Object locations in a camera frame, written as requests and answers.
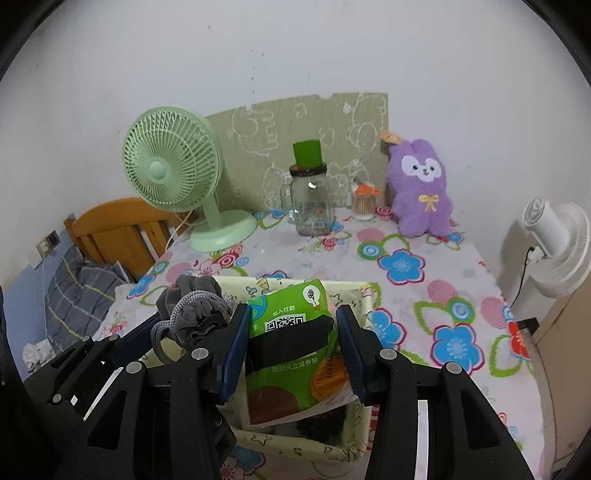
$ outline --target white wall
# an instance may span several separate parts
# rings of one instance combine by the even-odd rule
[[[436,146],[454,217],[508,296],[524,205],[586,204],[591,92],[519,0],[66,0],[0,83],[0,202],[14,227],[0,280],[66,214],[132,193],[121,145],[144,109],[208,115],[351,90],[388,92],[391,129]]]

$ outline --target green snack bag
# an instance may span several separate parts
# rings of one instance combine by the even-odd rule
[[[252,317],[246,393],[251,424],[293,421],[355,398],[343,358],[335,351],[338,333],[327,301],[320,280],[312,280],[248,302]]]

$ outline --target green lid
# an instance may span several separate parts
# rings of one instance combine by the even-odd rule
[[[315,168],[322,165],[320,140],[294,143],[295,164],[298,168]]]

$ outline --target jar handle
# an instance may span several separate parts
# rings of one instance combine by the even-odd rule
[[[281,197],[281,210],[283,215],[287,217],[289,223],[295,223],[295,213],[293,208],[293,202],[291,200],[291,183],[284,183],[280,190]]]

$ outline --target fan grille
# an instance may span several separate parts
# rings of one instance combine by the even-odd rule
[[[567,295],[578,288],[591,265],[589,220],[584,210],[575,203],[563,203],[554,211],[569,231],[569,245],[559,257],[543,258],[530,267],[534,285],[550,298]]]
[[[221,150],[209,122],[178,107],[144,112],[123,148],[131,186],[149,204],[173,212],[197,208],[215,190]]]

